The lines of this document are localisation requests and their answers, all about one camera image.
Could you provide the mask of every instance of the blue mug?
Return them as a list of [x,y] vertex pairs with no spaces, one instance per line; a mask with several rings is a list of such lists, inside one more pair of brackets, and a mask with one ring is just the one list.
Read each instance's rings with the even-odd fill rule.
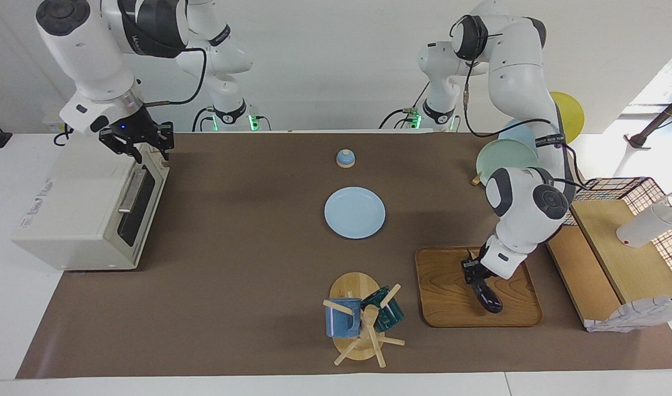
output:
[[326,307],[326,335],[330,338],[354,338],[360,335],[360,299],[331,298],[332,303],[353,310],[353,316]]

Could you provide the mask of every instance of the dark green mug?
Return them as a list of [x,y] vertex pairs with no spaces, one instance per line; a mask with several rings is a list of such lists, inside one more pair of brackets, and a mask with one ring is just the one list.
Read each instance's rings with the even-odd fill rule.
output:
[[361,309],[365,309],[366,306],[370,304],[378,307],[378,320],[375,321],[374,326],[375,331],[378,333],[389,331],[404,318],[404,313],[399,308],[399,304],[397,304],[397,301],[395,301],[394,298],[389,300],[389,304],[387,304],[385,308],[380,308],[379,304],[382,302],[382,300],[384,300],[388,293],[389,286],[384,286],[380,290],[363,299],[363,302],[360,304]]

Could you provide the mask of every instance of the mug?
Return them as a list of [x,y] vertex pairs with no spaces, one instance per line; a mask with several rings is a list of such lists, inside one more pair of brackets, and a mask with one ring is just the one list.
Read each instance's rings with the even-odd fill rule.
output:
[[363,299],[363,302],[360,304],[361,309],[365,309],[369,304],[373,304],[378,307],[379,315],[378,320],[375,321],[375,331],[378,333],[384,333],[385,331],[390,330],[396,326],[399,322],[404,319],[404,313],[399,308],[399,304],[395,299],[391,299],[389,304],[385,308],[380,308],[379,304],[384,300],[384,298],[389,293],[389,286],[384,286],[380,290],[372,293],[367,298]]
[[360,299],[331,298],[332,303],[346,306],[353,310],[348,315],[333,308],[326,307],[326,335],[330,338],[354,338],[360,335]]

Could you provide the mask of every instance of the robotic arm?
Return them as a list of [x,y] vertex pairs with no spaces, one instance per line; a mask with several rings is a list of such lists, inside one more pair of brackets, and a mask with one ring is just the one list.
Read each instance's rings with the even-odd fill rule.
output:
[[[575,196],[575,187],[562,182],[572,180],[572,173],[563,147],[565,135],[560,113],[544,82],[544,44],[542,22],[511,16],[499,0],[486,0],[456,22],[451,28],[450,43],[434,43],[424,50],[429,59],[434,57],[432,53],[438,53],[435,56],[440,62],[422,63],[422,57],[419,59],[419,65],[429,66],[422,70],[429,76],[432,87],[431,95],[422,103],[426,115],[422,116],[422,125],[425,122],[441,125],[441,121],[446,121],[439,115],[452,113],[460,91],[450,88],[450,76],[475,74],[480,67],[478,63],[489,65],[489,95],[493,105],[517,120],[534,120],[528,125],[537,138],[542,168],[501,168],[491,176],[486,196],[500,222],[480,256],[470,256],[462,263],[466,282],[480,303],[493,313],[502,310],[502,303],[485,279],[491,276],[509,279],[539,243],[554,235]],[[467,101],[466,87],[463,97],[466,111]],[[427,107],[437,113],[427,111]]]
[[187,0],[44,0],[36,20],[40,35],[77,92],[59,115],[75,130],[99,133],[115,153],[142,162],[136,143],[165,158],[174,148],[172,123],[158,125],[140,99],[122,53],[174,58],[187,47]]
[[[189,0],[187,8],[189,47],[203,48],[208,54],[204,85],[208,87],[218,130],[255,130],[256,124],[235,78],[253,67],[253,60],[238,45],[230,26],[220,18],[215,0]],[[201,78],[203,60],[195,52],[177,57],[179,67]]]

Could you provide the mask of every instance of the wire basket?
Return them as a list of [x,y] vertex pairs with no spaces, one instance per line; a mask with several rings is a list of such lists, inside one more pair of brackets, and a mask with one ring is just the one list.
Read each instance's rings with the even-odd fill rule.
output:
[[[652,178],[592,179],[588,181],[587,188],[588,190],[578,192],[576,201],[623,200],[635,215],[665,195]],[[570,211],[563,224],[577,225]],[[652,242],[672,271],[672,230]]]

